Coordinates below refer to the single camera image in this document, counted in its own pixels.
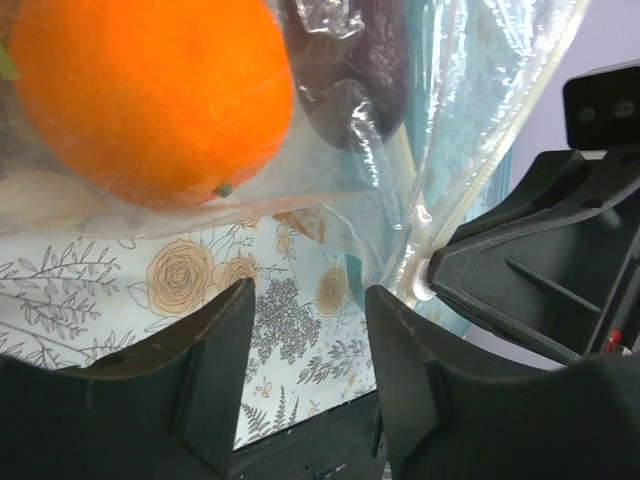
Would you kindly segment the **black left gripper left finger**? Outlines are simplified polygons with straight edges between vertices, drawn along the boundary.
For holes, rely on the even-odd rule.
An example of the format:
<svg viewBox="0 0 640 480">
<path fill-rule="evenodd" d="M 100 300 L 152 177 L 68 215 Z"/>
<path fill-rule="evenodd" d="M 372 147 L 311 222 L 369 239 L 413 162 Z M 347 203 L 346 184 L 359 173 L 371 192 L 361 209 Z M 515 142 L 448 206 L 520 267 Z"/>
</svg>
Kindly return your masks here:
<svg viewBox="0 0 640 480">
<path fill-rule="evenodd" d="M 255 286 L 86 368 L 1 359 L 5 479 L 223 479 L 229 474 Z"/>
</svg>

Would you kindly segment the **orange tangerine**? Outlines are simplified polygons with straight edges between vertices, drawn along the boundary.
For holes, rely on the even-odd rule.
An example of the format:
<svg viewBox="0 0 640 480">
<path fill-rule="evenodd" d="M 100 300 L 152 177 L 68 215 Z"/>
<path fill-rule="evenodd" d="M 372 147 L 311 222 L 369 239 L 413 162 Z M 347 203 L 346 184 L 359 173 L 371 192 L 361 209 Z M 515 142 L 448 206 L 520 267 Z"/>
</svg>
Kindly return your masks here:
<svg viewBox="0 0 640 480">
<path fill-rule="evenodd" d="M 23 1 L 8 53 L 41 141 L 146 208 L 232 191 L 276 155 L 292 120 L 284 39 L 262 1 Z"/>
</svg>

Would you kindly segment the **yellow peach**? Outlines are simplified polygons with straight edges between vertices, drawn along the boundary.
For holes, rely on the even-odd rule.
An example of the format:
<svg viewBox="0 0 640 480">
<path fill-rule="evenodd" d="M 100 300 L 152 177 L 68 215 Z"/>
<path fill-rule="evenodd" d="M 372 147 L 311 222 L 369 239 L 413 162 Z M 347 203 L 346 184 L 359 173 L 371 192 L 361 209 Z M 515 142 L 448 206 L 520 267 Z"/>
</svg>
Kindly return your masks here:
<svg viewBox="0 0 640 480">
<path fill-rule="evenodd" d="M 64 174 L 22 171 L 1 180 L 2 235 L 76 233 L 110 214 L 104 199 Z"/>
</svg>

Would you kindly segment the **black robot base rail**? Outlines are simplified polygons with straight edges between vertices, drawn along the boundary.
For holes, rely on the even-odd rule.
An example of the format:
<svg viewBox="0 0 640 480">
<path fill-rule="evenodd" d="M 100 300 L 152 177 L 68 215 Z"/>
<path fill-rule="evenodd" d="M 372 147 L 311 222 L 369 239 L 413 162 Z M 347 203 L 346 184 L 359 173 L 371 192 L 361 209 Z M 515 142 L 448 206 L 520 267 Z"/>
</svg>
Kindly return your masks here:
<svg viewBox="0 0 640 480">
<path fill-rule="evenodd" d="M 242 480 L 377 480 L 387 461 L 373 391 L 237 450 L 228 477 Z"/>
</svg>

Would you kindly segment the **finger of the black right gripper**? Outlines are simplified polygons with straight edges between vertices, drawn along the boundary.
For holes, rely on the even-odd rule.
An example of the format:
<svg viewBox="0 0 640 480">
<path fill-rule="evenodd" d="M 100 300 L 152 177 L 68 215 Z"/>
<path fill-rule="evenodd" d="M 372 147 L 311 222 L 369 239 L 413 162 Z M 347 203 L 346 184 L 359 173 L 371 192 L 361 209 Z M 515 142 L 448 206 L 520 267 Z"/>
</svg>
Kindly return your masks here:
<svg viewBox="0 0 640 480">
<path fill-rule="evenodd" d="M 639 347 L 639 150 L 541 153 L 429 265 L 460 315 L 559 363 Z"/>
</svg>

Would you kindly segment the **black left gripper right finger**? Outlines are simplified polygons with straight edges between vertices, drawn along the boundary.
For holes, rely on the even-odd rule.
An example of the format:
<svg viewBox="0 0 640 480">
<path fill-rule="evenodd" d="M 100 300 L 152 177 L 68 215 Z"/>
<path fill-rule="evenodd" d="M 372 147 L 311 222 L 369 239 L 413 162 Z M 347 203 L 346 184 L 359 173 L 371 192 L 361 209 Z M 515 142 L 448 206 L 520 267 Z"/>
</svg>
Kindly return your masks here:
<svg viewBox="0 0 640 480">
<path fill-rule="evenodd" d="M 381 286 L 366 319 L 397 479 L 635 479 L 639 359 L 545 371 L 483 350 Z"/>
</svg>

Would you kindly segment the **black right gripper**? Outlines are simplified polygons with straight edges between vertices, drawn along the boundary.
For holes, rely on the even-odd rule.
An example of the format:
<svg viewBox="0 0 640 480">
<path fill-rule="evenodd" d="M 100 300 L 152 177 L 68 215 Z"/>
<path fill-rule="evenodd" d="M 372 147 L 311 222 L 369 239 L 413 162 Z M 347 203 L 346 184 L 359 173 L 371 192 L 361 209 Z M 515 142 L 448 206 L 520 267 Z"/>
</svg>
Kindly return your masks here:
<svg viewBox="0 0 640 480">
<path fill-rule="evenodd" d="M 587 72 L 563 87 L 567 144 L 607 150 L 639 143 L 639 62 Z"/>
</svg>

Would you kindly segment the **purple eggplant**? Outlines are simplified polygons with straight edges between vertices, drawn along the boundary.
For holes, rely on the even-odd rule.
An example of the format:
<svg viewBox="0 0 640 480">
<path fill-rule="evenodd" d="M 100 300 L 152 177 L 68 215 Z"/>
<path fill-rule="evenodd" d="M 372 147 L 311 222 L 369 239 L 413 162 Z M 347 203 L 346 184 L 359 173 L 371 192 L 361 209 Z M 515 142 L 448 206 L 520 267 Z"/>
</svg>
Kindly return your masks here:
<svg viewBox="0 0 640 480">
<path fill-rule="evenodd" d="M 281 1 L 298 100 L 334 148 L 362 153 L 403 123 L 409 38 L 401 1 Z"/>
</svg>

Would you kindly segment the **clear zip top bag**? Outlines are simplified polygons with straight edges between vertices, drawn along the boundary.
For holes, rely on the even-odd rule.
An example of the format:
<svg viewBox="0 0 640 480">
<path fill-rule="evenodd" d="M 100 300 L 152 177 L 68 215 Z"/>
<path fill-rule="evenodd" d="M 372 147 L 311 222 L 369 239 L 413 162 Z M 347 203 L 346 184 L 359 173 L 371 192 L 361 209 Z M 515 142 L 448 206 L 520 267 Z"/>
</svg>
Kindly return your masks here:
<svg viewBox="0 0 640 480">
<path fill-rule="evenodd" d="M 5 1 L 1 297 L 64 338 L 180 317 L 306 236 L 410 305 L 573 40 L 584 1 Z"/>
</svg>

